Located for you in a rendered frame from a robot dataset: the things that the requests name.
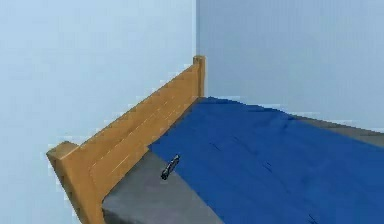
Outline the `wooden bed with grey mattress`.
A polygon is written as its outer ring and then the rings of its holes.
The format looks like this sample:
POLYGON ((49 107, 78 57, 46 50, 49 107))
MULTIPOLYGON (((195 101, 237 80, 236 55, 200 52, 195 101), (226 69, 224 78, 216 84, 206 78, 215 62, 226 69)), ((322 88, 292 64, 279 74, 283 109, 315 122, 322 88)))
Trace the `wooden bed with grey mattress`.
MULTIPOLYGON (((224 224, 150 146, 203 98, 205 60, 192 65, 82 144, 62 142, 47 156, 81 224, 224 224)), ((294 118, 384 148, 384 134, 294 118)))

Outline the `blue blanket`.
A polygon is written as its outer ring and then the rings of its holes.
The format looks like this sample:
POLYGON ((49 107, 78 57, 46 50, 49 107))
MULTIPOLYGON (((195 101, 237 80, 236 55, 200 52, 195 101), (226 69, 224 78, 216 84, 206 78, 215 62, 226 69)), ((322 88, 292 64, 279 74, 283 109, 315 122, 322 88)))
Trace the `blue blanket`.
POLYGON ((384 224, 384 148, 203 98, 150 146, 224 224, 384 224))

